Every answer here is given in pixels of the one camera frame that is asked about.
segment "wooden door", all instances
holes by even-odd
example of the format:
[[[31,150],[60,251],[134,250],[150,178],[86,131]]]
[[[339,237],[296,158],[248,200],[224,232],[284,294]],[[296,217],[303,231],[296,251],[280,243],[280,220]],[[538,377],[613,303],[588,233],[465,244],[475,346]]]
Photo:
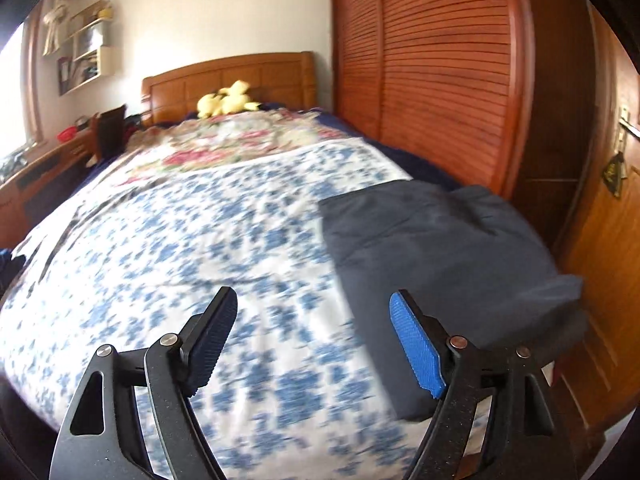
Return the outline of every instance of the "wooden door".
[[[601,133],[574,229],[560,261],[584,277],[590,330],[558,362],[588,432],[625,415],[640,392],[640,141],[628,135],[622,195],[615,198],[600,173],[613,154],[622,107],[638,126],[638,73],[606,22],[594,12],[598,50],[597,101]]]

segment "blue gripper pad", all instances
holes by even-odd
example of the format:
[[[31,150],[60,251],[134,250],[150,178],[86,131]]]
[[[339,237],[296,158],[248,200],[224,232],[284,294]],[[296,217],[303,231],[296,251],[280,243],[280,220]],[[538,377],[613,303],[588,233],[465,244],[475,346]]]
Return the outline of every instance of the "blue gripper pad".
[[[447,386],[440,370],[440,355],[399,292],[389,300],[389,314],[418,384],[439,399]]]

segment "wooden window frame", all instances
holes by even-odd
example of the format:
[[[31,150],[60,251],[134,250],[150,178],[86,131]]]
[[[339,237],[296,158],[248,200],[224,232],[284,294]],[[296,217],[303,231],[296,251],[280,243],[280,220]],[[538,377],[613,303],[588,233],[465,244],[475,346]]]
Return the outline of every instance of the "wooden window frame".
[[[38,34],[42,18],[42,1],[40,1],[24,20],[22,32],[21,88],[22,111],[24,113],[24,129],[27,134],[26,148],[31,150],[46,143],[42,133],[40,108],[38,106],[37,62]]]

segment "plush toy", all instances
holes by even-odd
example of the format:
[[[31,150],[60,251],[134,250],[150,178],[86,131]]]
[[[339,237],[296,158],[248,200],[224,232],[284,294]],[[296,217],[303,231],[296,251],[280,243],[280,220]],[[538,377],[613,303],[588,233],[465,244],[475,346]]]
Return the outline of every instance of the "plush toy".
[[[206,119],[222,113],[222,95],[207,94],[198,101],[198,117]]]
[[[219,94],[226,94],[222,98],[222,113],[235,114],[243,110],[255,111],[260,103],[251,102],[251,98],[246,94],[249,89],[249,83],[245,81],[236,81],[231,88],[221,88]]]

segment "floral quilt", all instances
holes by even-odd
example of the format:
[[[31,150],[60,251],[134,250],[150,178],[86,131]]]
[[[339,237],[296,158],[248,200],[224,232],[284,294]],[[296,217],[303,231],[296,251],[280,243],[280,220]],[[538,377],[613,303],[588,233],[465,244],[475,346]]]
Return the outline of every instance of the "floral quilt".
[[[304,117],[295,120],[308,127]],[[246,138],[272,146],[273,139],[260,136],[224,137],[220,124],[229,122],[235,123],[211,123],[189,135],[196,145],[207,139],[213,151],[212,145],[227,150],[230,144],[256,149]],[[212,127],[216,135],[207,137]],[[147,132],[135,142],[152,135],[160,134]],[[226,166],[211,167],[202,157],[191,162],[203,170],[161,165],[139,169],[141,178],[128,184],[93,182],[15,250],[28,264],[0,311],[0,364],[52,427],[60,426],[99,345],[144,348],[179,330],[229,285],[238,293],[238,318],[209,384],[191,399],[225,474],[402,476],[429,422],[394,420],[354,333],[317,203],[407,175],[361,139],[294,150],[278,142],[286,147],[275,155]],[[154,470],[170,478],[144,388],[138,404]],[[473,450],[484,420],[486,405]]]
[[[340,130],[323,126],[317,116],[317,112],[282,108],[189,120],[171,128],[152,126],[129,139],[127,162],[114,184],[205,170],[348,138]]]

